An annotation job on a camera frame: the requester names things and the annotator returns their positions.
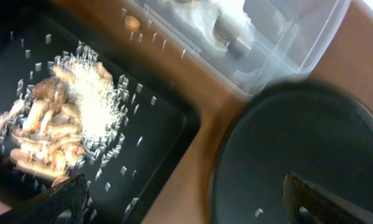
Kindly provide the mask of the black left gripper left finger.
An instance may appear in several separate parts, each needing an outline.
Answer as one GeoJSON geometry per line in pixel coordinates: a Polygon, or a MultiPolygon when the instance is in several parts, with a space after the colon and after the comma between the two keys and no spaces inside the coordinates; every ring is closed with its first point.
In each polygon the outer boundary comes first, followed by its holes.
{"type": "Polygon", "coordinates": [[[86,178],[78,174],[1,214],[0,223],[54,223],[65,210],[71,211],[69,223],[83,223],[87,195],[86,178]]]}

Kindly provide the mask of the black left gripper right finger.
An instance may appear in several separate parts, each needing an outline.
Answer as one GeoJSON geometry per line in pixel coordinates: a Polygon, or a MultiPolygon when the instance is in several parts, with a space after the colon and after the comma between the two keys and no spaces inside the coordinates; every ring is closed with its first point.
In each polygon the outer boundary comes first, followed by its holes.
{"type": "Polygon", "coordinates": [[[282,198],[290,223],[373,224],[373,213],[322,186],[287,172],[282,198]]]}

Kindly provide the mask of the food scraps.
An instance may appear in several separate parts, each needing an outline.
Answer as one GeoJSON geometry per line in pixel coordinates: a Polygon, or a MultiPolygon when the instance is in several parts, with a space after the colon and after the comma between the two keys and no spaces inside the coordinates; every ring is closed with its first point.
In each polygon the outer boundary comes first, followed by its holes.
{"type": "Polygon", "coordinates": [[[17,169],[57,185],[86,159],[108,160],[120,151],[130,81],[115,80],[85,44],[56,56],[48,70],[50,77],[19,85],[18,99],[0,113],[0,140],[16,144],[9,158],[17,169]]]}

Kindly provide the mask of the white napkin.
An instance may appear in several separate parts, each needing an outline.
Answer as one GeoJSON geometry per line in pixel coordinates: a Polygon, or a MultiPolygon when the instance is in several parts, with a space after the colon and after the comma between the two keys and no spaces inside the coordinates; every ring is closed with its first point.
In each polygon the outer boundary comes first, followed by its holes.
{"type": "Polygon", "coordinates": [[[245,0],[171,1],[177,19],[217,51],[226,52],[238,40],[251,48],[256,30],[244,11],[245,0]]]}

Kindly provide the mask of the gold snack wrapper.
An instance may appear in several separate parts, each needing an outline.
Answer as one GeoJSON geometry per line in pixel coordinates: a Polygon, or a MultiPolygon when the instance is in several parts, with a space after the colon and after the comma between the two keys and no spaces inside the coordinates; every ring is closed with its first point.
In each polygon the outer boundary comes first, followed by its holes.
{"type": "Polygon", "coordinates": [[[240,28],[230,18],[220,15],[213,28],[214,36],[226,47],[226,51],[240,58],[251,51],[254,39],[247,29],[240,28]]]}

